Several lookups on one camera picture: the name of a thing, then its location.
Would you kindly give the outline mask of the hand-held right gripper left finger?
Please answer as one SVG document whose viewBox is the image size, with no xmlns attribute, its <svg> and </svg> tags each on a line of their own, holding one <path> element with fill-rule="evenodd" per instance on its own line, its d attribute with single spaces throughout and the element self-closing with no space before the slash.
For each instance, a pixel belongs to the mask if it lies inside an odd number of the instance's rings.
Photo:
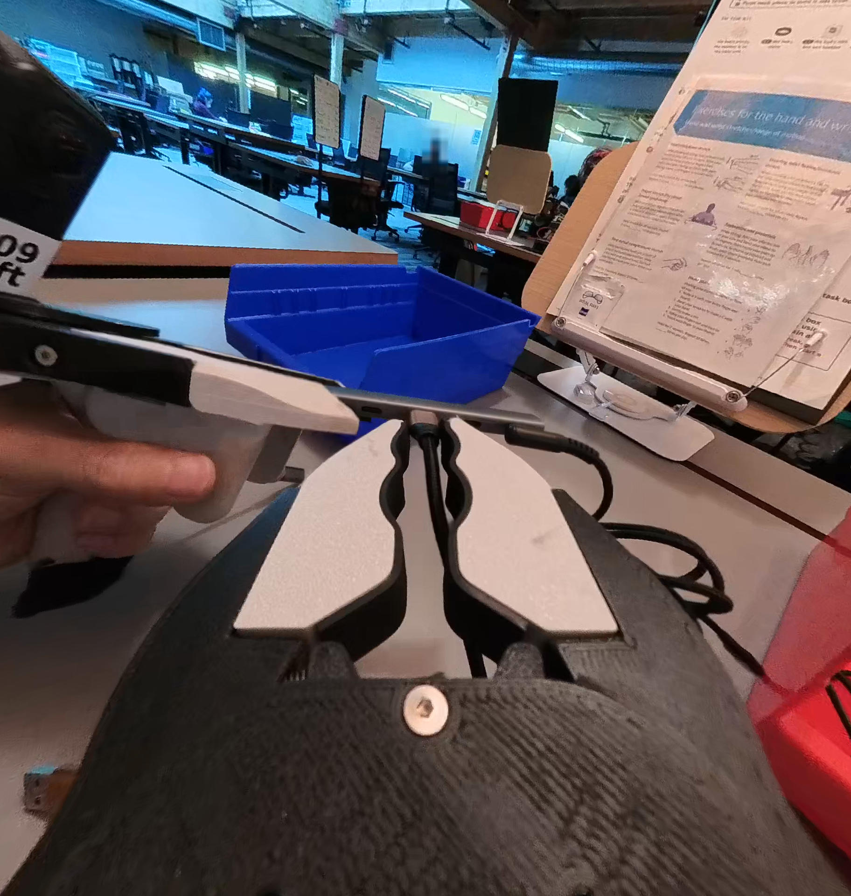
<svg viewBox="0 0 851 896">
<path fill-rule="evenodd" d="M 399 420 L 322 462 L 298 489 L 235 634 L 342 644 L 356 661 L 395 633 L 407 608 L 398 526 L 407 467 Z"/>
</svg>

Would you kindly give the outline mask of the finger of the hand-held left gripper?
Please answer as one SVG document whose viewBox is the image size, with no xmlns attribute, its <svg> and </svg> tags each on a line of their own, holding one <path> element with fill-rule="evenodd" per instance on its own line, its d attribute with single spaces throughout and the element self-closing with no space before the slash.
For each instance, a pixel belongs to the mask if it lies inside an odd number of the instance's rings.
<svg viewBox="0 0 851 896">
<path fill-rule="evenodd" d="M 243 357 L 188 349 L 189 402 L 197 411 L 255 425 L 355 435 L 356 413 L 316 378 Z"/>
</svg>

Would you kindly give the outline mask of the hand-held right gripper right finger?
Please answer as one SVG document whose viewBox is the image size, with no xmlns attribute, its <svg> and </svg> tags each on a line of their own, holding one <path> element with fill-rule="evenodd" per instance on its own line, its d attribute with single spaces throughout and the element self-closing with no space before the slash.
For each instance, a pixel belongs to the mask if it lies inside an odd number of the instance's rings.
<svg viewBox="0 0 851 896">
<path fill-rule="evenodd" d="M 464 644 L 498 662 L 512 645 L 616 640 L 620 626 L 554 489 L 462 419 L 443 427 L 449 515 L 444 608 Z"/>
</svg>

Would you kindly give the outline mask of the grey usb hub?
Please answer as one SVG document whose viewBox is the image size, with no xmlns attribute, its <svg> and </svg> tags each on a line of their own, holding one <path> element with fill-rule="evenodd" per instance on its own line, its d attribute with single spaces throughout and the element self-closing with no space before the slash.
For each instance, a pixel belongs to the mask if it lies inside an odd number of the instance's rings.
<svg viewBox="0 0 851 896">
<path fill-rule="evenodd" d="M 328 385 L 327 391 L 351 409 L 359 420 L 400 420 L 407 424 L 459 418 L 490 433 L 503 434 L 508 427 L 542 432 L 544 422 L 531 415 L 500 409 L 477 409 L 448 402 L 366 392 Z"/>
</svg>

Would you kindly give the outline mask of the grey desk with slot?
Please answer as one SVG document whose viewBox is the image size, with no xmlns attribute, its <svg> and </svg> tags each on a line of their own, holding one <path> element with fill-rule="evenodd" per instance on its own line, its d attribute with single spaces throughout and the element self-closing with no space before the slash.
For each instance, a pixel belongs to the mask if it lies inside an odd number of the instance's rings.
<svg viewBox="0 0 851 896">
<path fill-rule="evenodd" d="M 397 252 L 201 168 L 108 157 L 56 267 L 396 265 Z"/>
</svg>

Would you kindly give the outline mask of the person's left hand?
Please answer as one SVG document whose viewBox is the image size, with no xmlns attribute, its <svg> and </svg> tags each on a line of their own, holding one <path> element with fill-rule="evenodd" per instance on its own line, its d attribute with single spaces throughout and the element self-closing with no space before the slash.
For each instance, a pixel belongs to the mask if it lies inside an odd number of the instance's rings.
<svg viewBox="0 0 851 896">
<path fill-rule="evenodd" d="M 0 388 L 0 570 L 28 556 L 39 508 L 60 492 L 76 495 L 78 547 L 120 558 L 140 553 L 171 507 L 205 499 L 215 483 L 205 455 L 90 431 L 42 385 Z"/>
</svg>

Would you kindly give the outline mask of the blue plastic bin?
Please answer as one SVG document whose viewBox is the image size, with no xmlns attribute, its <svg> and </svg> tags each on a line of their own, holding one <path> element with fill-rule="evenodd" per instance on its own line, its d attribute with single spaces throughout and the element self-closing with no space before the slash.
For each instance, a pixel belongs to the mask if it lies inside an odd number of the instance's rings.
<svg viewBox="0 0 851 896">
<path fill-rule="evenodd" d="M 225 331 L 253 361 L 466 404 L 504 386 L 541 318 L 425 267 L 242 264 Z"/>
</svg>

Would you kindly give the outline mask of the white document stand base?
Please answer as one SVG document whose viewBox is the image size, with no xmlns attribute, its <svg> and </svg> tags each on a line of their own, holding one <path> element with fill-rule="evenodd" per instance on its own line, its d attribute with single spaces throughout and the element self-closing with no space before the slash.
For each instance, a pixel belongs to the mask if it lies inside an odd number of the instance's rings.
<svg viewBox="0 0 851 896">
<path fill-rule="evenodd" d="M 684 462 L 714 438 L 689 417 L 695 406 L 725 412 L 747 409 L 745 391 L 610 337 L 583 320 L 557 316 L 554 335 L 573 347 L 578 363 L 538 376 L 543 387 L 657 456 Z M 680 397 L 676 407 L 599 370 L 604 361 Z"/>
<path fill-rule="evenodd" d="M 487 234 L 494 232 L 506 235 L 515 234 L 524 213 L 524 206 L 510 200 L 499 200 L 487 205 L 483 230 Z"/>
</svg>

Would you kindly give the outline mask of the black office chair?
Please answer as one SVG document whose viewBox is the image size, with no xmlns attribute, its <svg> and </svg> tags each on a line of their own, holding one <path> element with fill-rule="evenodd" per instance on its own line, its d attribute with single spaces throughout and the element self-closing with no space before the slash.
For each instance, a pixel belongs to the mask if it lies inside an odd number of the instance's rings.
<svg viewBox="0 0 851 896">
<path fill-rule="evenodd" d="M 393 199 L 387 160 L 360 159 L 349 180 L 328 178 L 326 189 L 326 197 L 315 203 L 317 216 L 325 216 L 334 226 L 355 234 L 371 230 L 373 240 L 380 232 L 396 242 L 400 240 L 399 232 L 388 221 L 389 213 L 402 209 L 402 204 Z"/>
</svg>

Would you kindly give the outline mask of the distant document board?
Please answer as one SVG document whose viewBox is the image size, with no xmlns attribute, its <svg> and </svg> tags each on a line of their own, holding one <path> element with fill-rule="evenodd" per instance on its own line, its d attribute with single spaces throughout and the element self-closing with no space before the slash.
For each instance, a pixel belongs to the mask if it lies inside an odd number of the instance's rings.
<svg viewBox="0 0 851 896">
<path fill-rule="evenodd" d="M 338 149 L 342 144 L 341 89 L 338 84 L 313 78 L 313 138 L 319 147 Z"/>
<path fill-rule="evenodd" d="M 378 161 L 383 148 L 386 106 L 377 98 L 364 95 L 361 102 L 358 157 Z"/>
</svg>

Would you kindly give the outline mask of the wooden document board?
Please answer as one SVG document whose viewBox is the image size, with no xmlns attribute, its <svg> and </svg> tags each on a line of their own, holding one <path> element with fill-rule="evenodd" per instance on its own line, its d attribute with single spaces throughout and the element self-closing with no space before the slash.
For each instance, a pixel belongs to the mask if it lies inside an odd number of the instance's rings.
<svg viewBox="0 0 851 896">
<path fill-rule="evenodd" d="M 487 202 L 516 205 L 523 213 L 536 215 L 543 210 L 551 171 L 547 151 L 498 144 L 488 162 Z"/>
<path fill-rule="evenodd" d="M 597 165 L 524 287 L 523 308 L 541 314 L 537 331 L 561 344 L 566 344 L 567 335 L 554 326 L 555 309 L 560 307 L 557 294 L 567 294 L 571 268 L 579 268 L 584 253 L 595 239 L 592 233 L 607 206 L 617 207 L 618 196 L 628 183 L 627 171 L 635 170 L 639 165 L 632 162 L 635 153 L 638 161 L 642 161 L 645 151 L 640 141 L 612 151 Z M 713 383 L 693 370 L 682 369 L 632 346 L 606 340 L 585 351 L 682 399 L 693 400 L 700 407 L 760 432 L 788 434 L 803 431 L 833 420 L 851 402 L 850 377 L 815 423 L 752 397 L 747 398 L 744 409 L 737 409 L 736 404 L 728 406 L 727 402 L 720 402 L 721 393 L 729 392 L 729 386 Z"/>
</svg>

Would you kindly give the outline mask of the small usb adapter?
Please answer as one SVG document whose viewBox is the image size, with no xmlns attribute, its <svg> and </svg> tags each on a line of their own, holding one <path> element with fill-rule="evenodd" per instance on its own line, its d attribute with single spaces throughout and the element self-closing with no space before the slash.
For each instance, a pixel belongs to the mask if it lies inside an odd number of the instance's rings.
<svg viewBox="0 0 851 896">
<path fill-rule="evenodd" d="M 21 803 L 25 812 L 51 818 L 62 808 L 77 778 L 71 766 L 40 765 L 23 774 Z"/>
</svg>

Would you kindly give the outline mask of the black panel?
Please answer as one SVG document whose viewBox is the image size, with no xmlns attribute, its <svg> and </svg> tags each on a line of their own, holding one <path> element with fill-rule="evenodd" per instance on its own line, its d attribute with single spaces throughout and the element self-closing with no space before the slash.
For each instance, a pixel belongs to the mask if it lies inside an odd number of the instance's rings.
<svg viewBox="0 0 851 896">
<path fill-rule="evenodd" d="M 496 100 L 496 145 L 547 151 L 558 81 L 503 77 Z"/>
</svg>

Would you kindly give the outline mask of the white instruction sheet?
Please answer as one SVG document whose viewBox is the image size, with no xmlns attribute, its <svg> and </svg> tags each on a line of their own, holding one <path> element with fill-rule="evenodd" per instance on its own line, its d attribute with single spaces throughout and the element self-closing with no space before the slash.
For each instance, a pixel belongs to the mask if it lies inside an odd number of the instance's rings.
<svg viewBox="0 0 851 896">
<path fill-rule="evenodd" d="M 722 2 L 703 33 L 726 74 L 851 87 L 851 1 Z M 760 390 L 808 423 L 831 414 L 851 383 L 851 259 L 809 310 Z"/>
</svg>

